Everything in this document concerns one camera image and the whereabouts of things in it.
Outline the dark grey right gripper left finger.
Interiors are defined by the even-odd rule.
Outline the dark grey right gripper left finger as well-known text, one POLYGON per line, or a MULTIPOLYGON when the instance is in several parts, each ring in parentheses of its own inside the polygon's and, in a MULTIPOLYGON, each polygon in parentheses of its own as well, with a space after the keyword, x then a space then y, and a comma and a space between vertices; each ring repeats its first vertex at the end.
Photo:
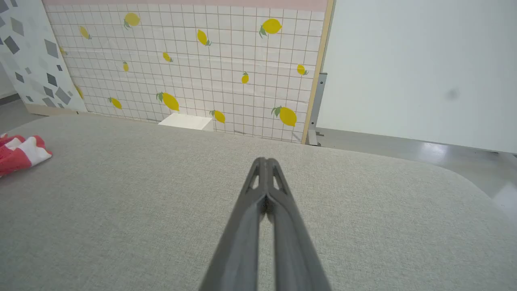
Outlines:
POLYGON ((266 158, 253 161, 200 284, 201 291, 256 291, 266 158))

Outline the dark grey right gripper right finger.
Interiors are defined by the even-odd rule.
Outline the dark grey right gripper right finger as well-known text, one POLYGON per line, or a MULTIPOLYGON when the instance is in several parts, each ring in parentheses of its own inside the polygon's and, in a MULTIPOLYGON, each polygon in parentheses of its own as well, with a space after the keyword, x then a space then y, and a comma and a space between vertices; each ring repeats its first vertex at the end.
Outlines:
POLYGON ((275 289, 330 291, 321 260, 277 160, 266 160, 266 177, 266 214, 273 225, 275 289))

